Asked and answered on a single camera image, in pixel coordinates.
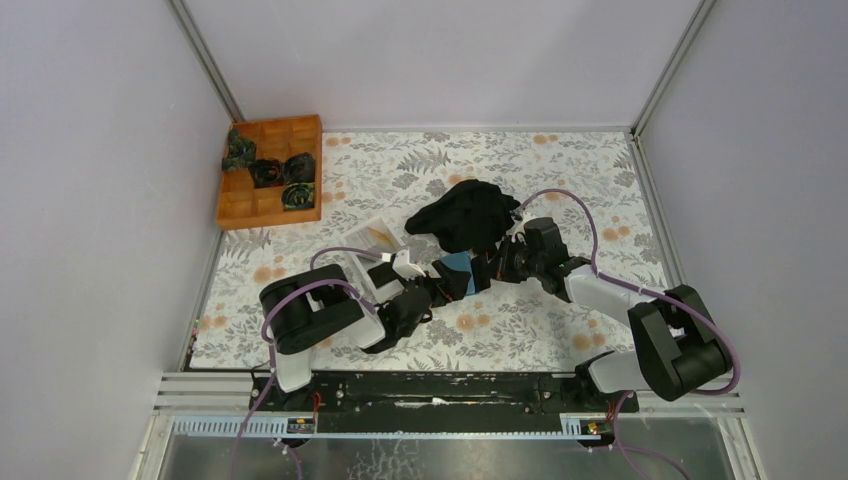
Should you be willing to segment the black card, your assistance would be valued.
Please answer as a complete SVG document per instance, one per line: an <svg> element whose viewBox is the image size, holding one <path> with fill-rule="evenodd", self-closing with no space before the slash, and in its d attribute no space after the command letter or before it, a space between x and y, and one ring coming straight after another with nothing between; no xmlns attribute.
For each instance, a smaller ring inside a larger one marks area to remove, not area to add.
<svg viewBox="0 0 848 480"><path fill-rule="evenodd" d="M395 272L393 266L386 262L368 269L367 274L376 289L399 280L399 275Z"/></svg>

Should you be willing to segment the blue leather card holder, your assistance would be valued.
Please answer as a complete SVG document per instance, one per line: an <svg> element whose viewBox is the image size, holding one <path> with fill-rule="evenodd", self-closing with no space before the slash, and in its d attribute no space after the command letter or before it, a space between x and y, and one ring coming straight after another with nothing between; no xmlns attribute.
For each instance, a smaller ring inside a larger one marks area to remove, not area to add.
<svg viewBox="0 0 848 480"><path fill-rule="evenodd" d="M491 269L486 255L452 253L443 257L441 262L448 269L449 278L464 296L476 295L491 288Z"/></svg>

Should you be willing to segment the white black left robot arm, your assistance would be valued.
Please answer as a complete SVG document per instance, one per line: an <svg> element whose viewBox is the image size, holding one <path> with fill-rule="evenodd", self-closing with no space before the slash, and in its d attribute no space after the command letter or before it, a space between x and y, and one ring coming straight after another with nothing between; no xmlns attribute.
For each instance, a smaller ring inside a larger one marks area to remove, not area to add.
<svg viewBox="0 0 848 480"><path fill-rule="evenodd" d="M401 253L384 254L374 268L377 277L399 282L401 290L379 304L369 303L337 264L265 287L259 296L265 316L260 330L270 345L276 379L272 398L288 411L307 404L311 349L325 339L342 334L367 354L381 353L430 321L434 309L461 300L474 290L469 266L454 269L435 261L433 267L434 276Z"/></svg>

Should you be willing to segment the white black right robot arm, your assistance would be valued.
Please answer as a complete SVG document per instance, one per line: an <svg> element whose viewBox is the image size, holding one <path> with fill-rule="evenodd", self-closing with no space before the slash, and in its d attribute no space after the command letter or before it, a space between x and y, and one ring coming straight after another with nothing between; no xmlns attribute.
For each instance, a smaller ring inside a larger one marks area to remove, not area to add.
<svg viewBox="0 0 848 480"><path fill-rule="evenodd" d="M588 258L573 256L549 217L532 219L515 237L471 261L477 290L492 282L537 280L566 302L590 308L629 327L633 347L579 364L575 402L597 412L613 393L650 390L674 401L708 394L706 384L734 368L733 353L716 332L696 290L680 285L663 293L601 273Z"/></svg>

